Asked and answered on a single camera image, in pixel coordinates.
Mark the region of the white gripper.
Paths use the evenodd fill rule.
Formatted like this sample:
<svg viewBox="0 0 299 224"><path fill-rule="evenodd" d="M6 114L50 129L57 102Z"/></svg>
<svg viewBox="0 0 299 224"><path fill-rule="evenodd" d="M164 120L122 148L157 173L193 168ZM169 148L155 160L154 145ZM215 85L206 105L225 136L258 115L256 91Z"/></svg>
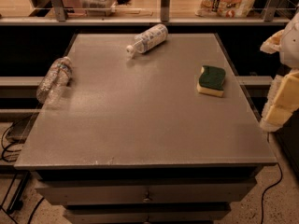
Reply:
<svg viewBox="0 0 299 224"><path fill-rule="evenodd" d="M280 61L290 68L299 68L299 13L296 13L285 29L267 38L260 51L268 54L279 52ZM276 75L263 107L260 127L275 132L299 109L299 71L283 76Z"/></svg>

